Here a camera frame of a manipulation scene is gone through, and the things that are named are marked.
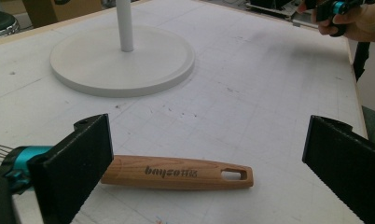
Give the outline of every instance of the white stand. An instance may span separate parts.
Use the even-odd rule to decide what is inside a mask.
[[[76,91],[105,97],[152,94],[185,80],[195,58],[189,43],[153,27],[132,29],[130,0],[116,2],[118,28],[72,35],[53,49],[55,76]]]

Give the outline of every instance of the brown box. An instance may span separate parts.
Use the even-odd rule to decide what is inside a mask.
[[[71,0],[56,5],[54,0],[22,0],[34,28],[70,20],[102,10],[100,0]]]

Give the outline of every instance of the white tabletop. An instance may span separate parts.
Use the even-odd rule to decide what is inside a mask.
[[[76,121],[108,113],[115,154],[246,165],[255,185],[175,191],[98,184],[74,223],[361,222],[301,161],[310,115],[365,135],[344,38],[194,0],[133,5],[132,22],[190,43],[196,62],[187,80],[135,98],[65,87],[51,72],[51,50],[77,32],[117,26],[114,9],[17,35],[0,44],[0,144],[55,145]],[[33,192],[15,203],[23,223],[42,222]]]

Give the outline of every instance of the white pole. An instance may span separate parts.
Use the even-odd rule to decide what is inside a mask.
[[[121,50],[131,52],[134,50],[132,41],[132,2],[131,0],[116,0],[118,13],[118,33],[120,35]]]

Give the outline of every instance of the brand logo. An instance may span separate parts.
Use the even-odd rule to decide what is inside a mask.
[[[197,177],[197,170],[173,170],[173,169],[154,169],[150,168],[149,166],[145,169],[146,175],[160,175],[164,178],[166,175],[168,176],[183,176],[183,177]]]

